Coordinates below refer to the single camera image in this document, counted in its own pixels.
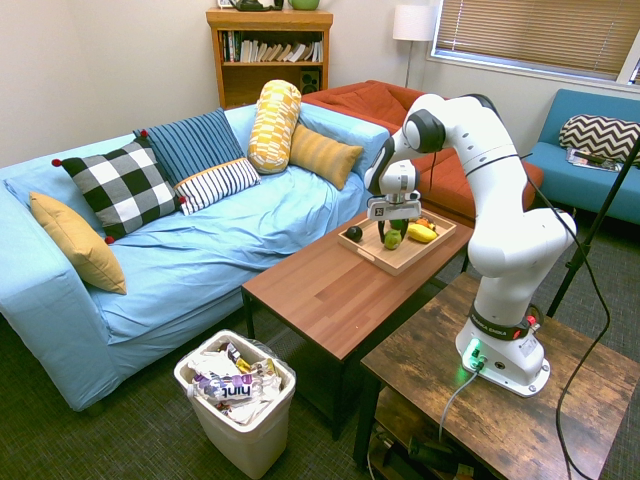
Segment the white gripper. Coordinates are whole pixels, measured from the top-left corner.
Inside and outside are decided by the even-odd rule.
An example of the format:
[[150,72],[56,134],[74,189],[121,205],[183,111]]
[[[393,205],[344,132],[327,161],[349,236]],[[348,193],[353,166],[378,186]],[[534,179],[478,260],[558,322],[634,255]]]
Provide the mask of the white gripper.
[[410,220],[421,216],[420,199],[420,192],[412,191],[373,196],[367,201],[367,217],[370,220],[378,221],[378,233],[383,246],[386,246],[386,221],[399,220],[401,238],[404,239]]

